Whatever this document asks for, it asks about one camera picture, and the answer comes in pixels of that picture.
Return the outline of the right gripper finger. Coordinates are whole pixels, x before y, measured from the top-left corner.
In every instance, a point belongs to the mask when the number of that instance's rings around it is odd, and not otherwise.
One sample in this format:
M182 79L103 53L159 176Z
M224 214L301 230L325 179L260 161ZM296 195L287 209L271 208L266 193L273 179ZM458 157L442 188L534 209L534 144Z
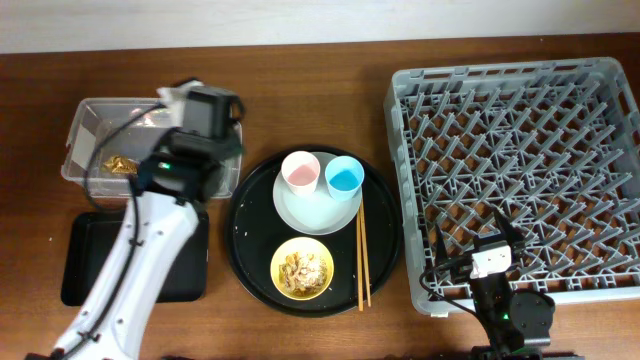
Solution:
M504 235L509 245L522 245L523 235L515 229L509 220L500 212L498 208L493 209L493 216L500 232Z
M442 265L449 259L449 257L448 257L446 245L445 245L445 242L444 242L443 233L441 231L441 228L438 225L435 226L435 233L436 233L435 264L436 265Z

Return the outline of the white napkin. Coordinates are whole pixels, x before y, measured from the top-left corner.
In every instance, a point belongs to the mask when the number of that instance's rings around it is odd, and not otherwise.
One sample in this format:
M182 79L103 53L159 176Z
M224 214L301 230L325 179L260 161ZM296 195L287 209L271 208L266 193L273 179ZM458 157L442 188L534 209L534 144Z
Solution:
M169 111L173 127L183 126L184 110L189 91L203 85L204 83L199 80L187 80L178 85L157 89L159 103Z

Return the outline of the brown snack wrapper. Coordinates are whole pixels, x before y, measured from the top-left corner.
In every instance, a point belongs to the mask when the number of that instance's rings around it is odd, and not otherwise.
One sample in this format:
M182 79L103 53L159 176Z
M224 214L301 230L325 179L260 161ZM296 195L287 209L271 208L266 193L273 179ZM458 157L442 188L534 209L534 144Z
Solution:
M121 155L113 155L103 163L103 169L116 175L133 175L138 171L138 164Z

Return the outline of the pink cup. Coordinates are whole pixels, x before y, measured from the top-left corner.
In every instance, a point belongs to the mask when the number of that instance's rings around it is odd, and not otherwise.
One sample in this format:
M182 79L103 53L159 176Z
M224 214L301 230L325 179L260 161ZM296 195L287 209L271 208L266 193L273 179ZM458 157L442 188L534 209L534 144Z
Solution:
M318 158L307 151L288 154L281 165L283 179L297 196L307 196L316 190L320 172Z

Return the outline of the yellow bowl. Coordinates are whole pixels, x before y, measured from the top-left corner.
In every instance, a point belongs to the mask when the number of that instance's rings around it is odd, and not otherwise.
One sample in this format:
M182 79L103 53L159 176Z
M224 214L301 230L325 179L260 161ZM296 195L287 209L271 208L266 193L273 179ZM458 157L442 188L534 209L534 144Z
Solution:
M286 292L283 284L279 278L279 265L285 262L285 257L289 254L300 252L300 253L313 253L321 258L323 258L327 265L327 281L323 288L316 294L311 296L294 296ZM329 249L322 244L320 241L310 238L310 237L296 237L285 241L282 245L278 247L278 249L274 252L271 264L270 264L270 274L271 279L276 287L276 289L285 297L295 300L295 301L308 301L320 296L323 292L325 292L333 279L334 276L334 261Z

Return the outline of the food scraps with rice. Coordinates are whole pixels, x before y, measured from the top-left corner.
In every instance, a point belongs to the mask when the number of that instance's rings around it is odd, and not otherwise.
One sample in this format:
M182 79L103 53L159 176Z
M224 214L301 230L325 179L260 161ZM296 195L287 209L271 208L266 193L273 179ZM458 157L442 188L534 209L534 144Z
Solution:
M279 265L279 278L287 293L294 296L311 296L325 285L327 265L323 258L313 253L295 252L285 257Z

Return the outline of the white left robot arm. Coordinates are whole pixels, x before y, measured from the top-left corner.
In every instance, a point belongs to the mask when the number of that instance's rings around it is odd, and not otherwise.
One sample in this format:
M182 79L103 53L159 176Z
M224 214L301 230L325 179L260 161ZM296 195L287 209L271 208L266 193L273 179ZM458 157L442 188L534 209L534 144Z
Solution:
M246 110L226 89L186 81L159 89L172 126L128 179L117 238L52 359L136 359L167 274L218 190L224 163L242 154Z

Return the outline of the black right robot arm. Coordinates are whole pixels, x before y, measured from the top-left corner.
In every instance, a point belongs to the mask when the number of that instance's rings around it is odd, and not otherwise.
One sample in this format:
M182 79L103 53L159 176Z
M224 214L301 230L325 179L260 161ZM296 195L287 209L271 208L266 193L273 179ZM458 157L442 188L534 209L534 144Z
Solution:
M455 306L473 315L489 340L487 346L472 348L471 359L540 359L541 349L551 342L555 302L542 292L511 287L507 273L526 241L498 209L493 215L499 231L476 236L471 250L454 257L447 255L444 235L436 227L434 267L422 277L447 273L453 282L470 287L474 308Z

